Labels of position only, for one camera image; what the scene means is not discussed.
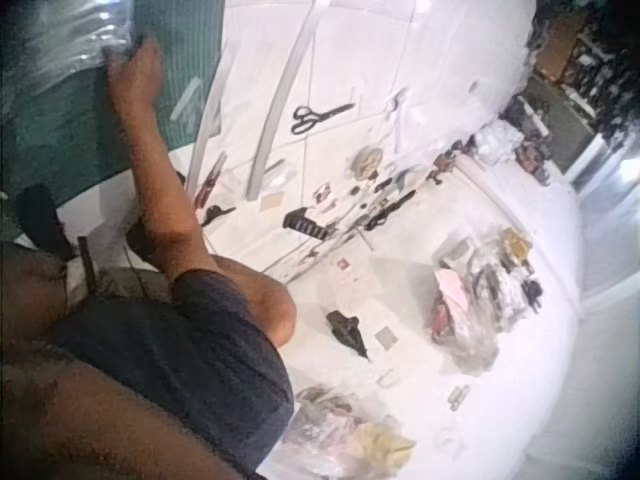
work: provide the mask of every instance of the knee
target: knee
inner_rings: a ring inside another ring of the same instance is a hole
[[[280,285],[269,295],[265,334],[280,348],[287,344],[296,328],[297,309],[289,291]]]

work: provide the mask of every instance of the scissors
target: scissors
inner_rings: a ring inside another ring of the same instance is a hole
[[[342,112],[351,110],[355,106],[355,103],[347,103],[346,105],[334,108],[333,110],[329,110],[325,113],[316,113],[309,107],[298,107],[293,112],[293,119],[297,120],[297,122],[291,127],[291,133],[294,135],[306,133],[315,127],[316,123],[324,122],[325,120],[328,120]]]
[[[216,183],[218,183],[218,179],[222,174],[222,167],[224,167],[224,163],[226,161],[227,154],[226,152],[222,152],[216,163],[211,168],[211,172],[209,172],[209,175],[207,175],[207,178],[202,184],[202,188],[196,195],[196,198],[193,200],[193,206],[196,209],[204,208],[204,206],[206,205],[207,200],[209,200],[209,195],[211,195],[211,190],[213,190],[213,187],[215,187]]]

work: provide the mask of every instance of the black cord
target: black cord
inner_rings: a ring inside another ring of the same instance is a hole
[[[136,276],[136,279],[138,280],[138,284],[140,285],[140,290],[142,290],[142,294],[146,298],[150,298],[149,294],[147,293],[147,290],[144,288],[144,284],[142,283],[142,278],[140,277],[140,273],[138,273],[138,271],[135,268],[133,268],[133,263],[131,263],[131,259],[129,258],[129,252],[127,252],[127,247],[122,247],[122,250],[124,250],[124,255],[125,257],[127,257],[127,263],[129,264],[129,268],[131,268],[131,271],[133,272],[133,274]]]

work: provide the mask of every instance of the floor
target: floor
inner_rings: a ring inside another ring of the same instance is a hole
[[[281,122],[269,164],[283,158],[295,174],[285,187],[244,202],[264,116],[309,4],[227,2],[224,36],[240,42],[237,70],[222,102],[222,134],[209,141],[201,175],[226,151],[229,161],[210,202],[238,210],[205,229],[207,244],[212,252],[288,283],[299,318],[282,356],[294,391],[326,382],[378,397],[405,435],[417,441],[399,478],[508,478],[549,415],[570,360],[582,270],[576,198],[557,169],[551,169],[552,184],[542,188],[515,163],[489,168],[461,158],[442,186],[423,179],[439,152],[495,118],[514,93],[535,2],[334,1],[285,111],[306,104],[324,110],[352,100],[359,106],[301,138],[291,138],[289,122]],[[386,109],[402,87],[410,88],[411,100],[404,149],[394,154],[395,127]],[[354,180],[347,170],[367,145],[385,150],[385,174],[412,173],[418,193],[410,203],[383,227],[358,232],[335,251],[337,241],[319,245],[282,228],[284,214],[301,206],[318,207],[312,211],[322,224],[337,217],[346,225],[360,201],[349,197]],[[191,149],[170,154],[183,172]],[[322,213],[314,193],[326,182],[339,202]],[[265,208],[265,197],[274,193],[282,194],[280,204]],[[136,209],[131,173],[124,172],[79,195],[59,214],[69,237],[89,235],[100,264],[126,265],[122,234]],[[531,261],[545,292],[543,308],[500,335],[501,352],[490,372],[463,375],[424,331],[435,293],[433,265],[453,238],[482,239],[508,225],[533,240]],[[312,251],[319,261],[308,259]],[[341,259],[350,264],[345,270],[337,267]],[[324,317],[335,309],[360,318],[371,363],[333,339]],[[374,337],[384,326],[399,339],[389,351]],[[379,382],[385,375],[387,381]],[[470,393],[453,413],[447,397],[463,385]],[[303,478],[277,456],[276,451],[261,467],[264,474]]]
[[[468,235],[482,239],[513,224],[510,215],[460,170],[446,177],[442,186],[423,184],[386,225],[364,238],[355,237],[289,285],[298,304],[299,325],[282,356],[294,392],[326,383],[381,399],[402,423],[403,433],[417,441],[412,460],[398,478],[509,478],[549,415],[569,364],[578,310],[566,294],[569,287],[554,270],[571,271],[573,264],[574,278],[579,271],[579,249],[571,245],[579,232],[570,228],[576,220],[575,197],[555,170],[548,189],[517,166],[503,164],[494,170],[486,176],[505,182],[502,194],[511,195],[511,206],[516,206],[517,197],[527,200],[536,193],[533,205],[517,206],[530,208],[528,225],[536,229],[542,244],[553,241],[544,236],[552,236],[554,229],[565,233],[562,241],[553,243],[558,247],[554,263],[535,243],[532,262],[545,292],[543,308],[512,332],[500,334],[501,352],[490,372],[479,377],[460,373],[425,334],[436,288],[433,265],[442,245]],[[550,214],[543,204],[554,198],[555,214]],[[536,213],[541,218],[543,213],[536,212],[537,207],[544,209],[546,225],[536,221]],[[556,263],[565,253],[564,261]],[[350,264],[346,270],[337,265],[341,259]],[[371,363],[331,336],[325,315],[335,309],[360,319]],[[385,326],[399,339],[389,351],[375,338]],[[383,377],[393,377],[393,386]],[[447,398],[455,386],[463,385],[471,387],[470,393],[453,413]],[[261,471],[272,478],[296,478],[278,457],[276,450]]]

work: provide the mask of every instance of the person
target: person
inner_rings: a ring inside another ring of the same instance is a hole
[[[71,302],[68,264],[2,244],[3,478],[261,478],[293,412],[277,348],[295,304],[208,253],[156,124],[157,42],[112,59],[108,82],[161,272],[137,278],[162,275],[170,297]]]

